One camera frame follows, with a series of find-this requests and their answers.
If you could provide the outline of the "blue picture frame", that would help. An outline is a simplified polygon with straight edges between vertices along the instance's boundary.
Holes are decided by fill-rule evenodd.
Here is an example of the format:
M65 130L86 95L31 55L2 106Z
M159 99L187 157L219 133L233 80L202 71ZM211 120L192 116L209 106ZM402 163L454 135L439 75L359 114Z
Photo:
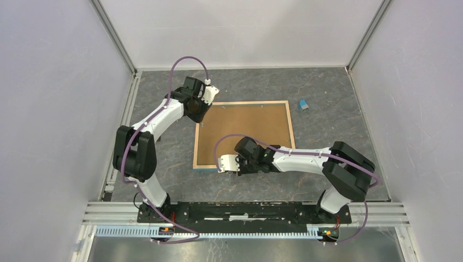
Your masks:
M214 102L202 122L196 124L193 169L214 169L214 146L229 134L243 134L270 145L294 148L289 102Z

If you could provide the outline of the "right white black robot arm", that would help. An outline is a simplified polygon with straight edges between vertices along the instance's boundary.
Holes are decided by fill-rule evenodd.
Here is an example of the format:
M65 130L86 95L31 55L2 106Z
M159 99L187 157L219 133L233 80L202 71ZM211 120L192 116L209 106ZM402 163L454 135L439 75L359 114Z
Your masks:
M380 184L372 161L342 141L319 149L297 149L261 143L243 137L235 154L221 156L221 167L238 175L307 172L323 175L330 183L317 202L315 214L323 223L331 222L342 207L363 202L369 189Z

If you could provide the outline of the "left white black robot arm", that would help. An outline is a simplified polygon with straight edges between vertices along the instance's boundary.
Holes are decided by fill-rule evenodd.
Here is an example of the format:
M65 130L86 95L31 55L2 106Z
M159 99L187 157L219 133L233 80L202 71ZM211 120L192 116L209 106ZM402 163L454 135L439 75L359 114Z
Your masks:
M157 168L156 142L177 120L188 117L200 123L210 109L219 89L210 80L186 77L182 86L170 90L161 104L132 126L120 126L116 132L112 165L124 184L131 184L151 208L151 216L166 222L172 214L170 197L161 187Z

